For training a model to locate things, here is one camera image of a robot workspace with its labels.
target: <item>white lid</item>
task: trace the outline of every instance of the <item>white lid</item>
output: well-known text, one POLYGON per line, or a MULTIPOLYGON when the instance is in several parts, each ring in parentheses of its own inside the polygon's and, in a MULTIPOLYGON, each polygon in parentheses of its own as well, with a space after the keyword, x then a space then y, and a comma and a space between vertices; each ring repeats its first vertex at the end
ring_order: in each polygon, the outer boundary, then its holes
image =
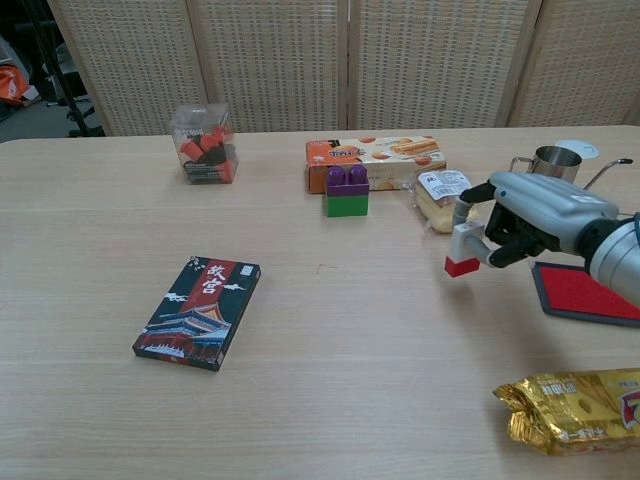
POLYGON ((563 147, 576 152, 583 160, 591 160, 592 158, 596 158, 600 155, 600 151, 595 147, 595 145, 583 142, 582 140, 558 140, 556 142, 556 147, 563 147))

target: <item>packaged bread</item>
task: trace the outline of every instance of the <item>packaged bread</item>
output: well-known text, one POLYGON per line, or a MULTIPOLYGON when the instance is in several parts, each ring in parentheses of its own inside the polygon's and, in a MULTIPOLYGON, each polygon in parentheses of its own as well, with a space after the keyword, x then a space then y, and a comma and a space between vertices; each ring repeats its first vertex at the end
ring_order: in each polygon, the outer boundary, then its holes
POLYGON ((509 436, 547 455, 640 445, 640 369, 532 375, 494 394, 512 411, 509 436))
MULTIPOLYGON (((436 232, 451 233, 456 201, 467 188, 471 188, 471 183, 457 170, 424 172, 416 178, 414 202, 436 232)), ((468 220, 477 218, 478 212, 473 207, 468 220)))

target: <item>red placemat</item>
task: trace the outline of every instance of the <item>red placemat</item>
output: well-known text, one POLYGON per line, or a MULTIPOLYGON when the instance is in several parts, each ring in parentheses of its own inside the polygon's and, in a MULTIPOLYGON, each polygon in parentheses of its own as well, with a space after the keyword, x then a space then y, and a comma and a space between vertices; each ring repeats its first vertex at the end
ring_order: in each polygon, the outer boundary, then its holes
POLYGON ((640 327, 640 308, 593 280, 582 267, 536 262, 542 309, 550 315, 640 327))

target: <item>woven screen panel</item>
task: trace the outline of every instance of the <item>woven screen panel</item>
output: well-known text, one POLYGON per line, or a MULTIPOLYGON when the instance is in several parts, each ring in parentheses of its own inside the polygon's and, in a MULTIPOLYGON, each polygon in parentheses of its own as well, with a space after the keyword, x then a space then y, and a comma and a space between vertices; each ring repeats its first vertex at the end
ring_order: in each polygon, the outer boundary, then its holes
POLYGON ((166 134, 177 105, 206 103, 184 0, 50 3, 112 134, 166 134))
POLYGON ((555 2, 514 126, 619 124, 640 85, 640 1, 555 2))
POLYGON ((356 1, 349 128, 494 126, 527 0, 356 1))
POLYGON ((209 99, 229 103, 237 131, 338 128, 341 1, 189 4, 209 99))

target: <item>book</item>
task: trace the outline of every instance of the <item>book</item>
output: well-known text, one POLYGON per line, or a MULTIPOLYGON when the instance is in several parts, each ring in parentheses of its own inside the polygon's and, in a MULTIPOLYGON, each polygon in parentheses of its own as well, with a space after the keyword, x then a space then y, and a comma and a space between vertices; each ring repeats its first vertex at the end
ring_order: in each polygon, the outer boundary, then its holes
POLYGON ((133 351, 218 371, 260 274, 252 263, 191 257, 133 351))

